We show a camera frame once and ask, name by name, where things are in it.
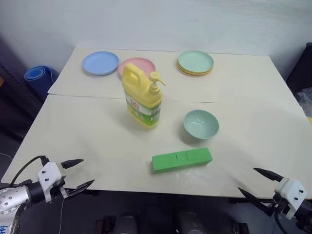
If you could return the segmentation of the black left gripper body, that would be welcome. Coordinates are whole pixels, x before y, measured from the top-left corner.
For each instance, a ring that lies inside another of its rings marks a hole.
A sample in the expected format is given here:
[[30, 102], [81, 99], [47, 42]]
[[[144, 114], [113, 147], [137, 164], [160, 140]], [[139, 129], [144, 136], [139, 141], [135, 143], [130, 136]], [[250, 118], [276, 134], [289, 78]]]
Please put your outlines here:
[[65, 185], [64, 179], [61, 179], [52, 185], [52, 188], [48, 192], [50, 196], [49, 202], [51, 202], [58, 195], [61, 195], [63, 199], [67, 199], [69, 197], [68, 192], [63, 187], [64, 185]]

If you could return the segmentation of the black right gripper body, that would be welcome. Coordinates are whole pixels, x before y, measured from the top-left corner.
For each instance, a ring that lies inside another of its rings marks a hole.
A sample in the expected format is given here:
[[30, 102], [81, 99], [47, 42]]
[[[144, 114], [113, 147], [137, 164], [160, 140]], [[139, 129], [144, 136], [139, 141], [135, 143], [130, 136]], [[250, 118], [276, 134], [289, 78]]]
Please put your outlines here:
[[267, 215], [273, 215], [274, 213], [286, 214], [290, 210], [288, 201], [282, 198], [279, 194], [273, 196], [273, 201], [267, 206], [267, 208]]

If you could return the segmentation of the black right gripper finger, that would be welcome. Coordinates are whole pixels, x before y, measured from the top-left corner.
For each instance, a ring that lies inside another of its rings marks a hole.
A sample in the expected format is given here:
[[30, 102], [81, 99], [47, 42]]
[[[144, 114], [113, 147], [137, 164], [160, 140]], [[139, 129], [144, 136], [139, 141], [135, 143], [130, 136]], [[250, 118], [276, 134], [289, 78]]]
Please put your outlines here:
[[261, 169], [261, 168], [253, 168], [253, 169], [272, 181], [280, 182], [283, 179], [281, 175], [278, 175], [272, 171]]
[[254, 195], [252, 195], [251, 193], [238, 188], [240, 190], [240, 192], [245, 196], [245, 198], [252, 203], [254, 206], [256, 206], [258, 209], [260, 209], [261, 211], [263, 211], [266, 215], [268, 216], [272, 216], [273, 215], [273, 206], [266, 206], [264, 205], [257, 197], [255, 197]]

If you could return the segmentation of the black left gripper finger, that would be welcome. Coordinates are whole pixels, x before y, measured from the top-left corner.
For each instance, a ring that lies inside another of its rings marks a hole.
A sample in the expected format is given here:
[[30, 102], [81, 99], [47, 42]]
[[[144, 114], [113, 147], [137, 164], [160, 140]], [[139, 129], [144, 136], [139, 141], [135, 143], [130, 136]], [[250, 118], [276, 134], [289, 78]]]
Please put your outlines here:
[[65, 195], [64, 198], [71, 198], [74, 197], [82, 192], [84, 192], [90, 185], [92, 185], [94, 183], [94, 179], [87, 181], [79, 186], [77, 186], [75, 189], [65, 189]]
[[71, 167], [76, 166], [77, 164], [83, 162], [83, 159], [71, 159], [71, 160], [67, 160], [61, 163], [62, 168], [64, 169], [68, 169]]

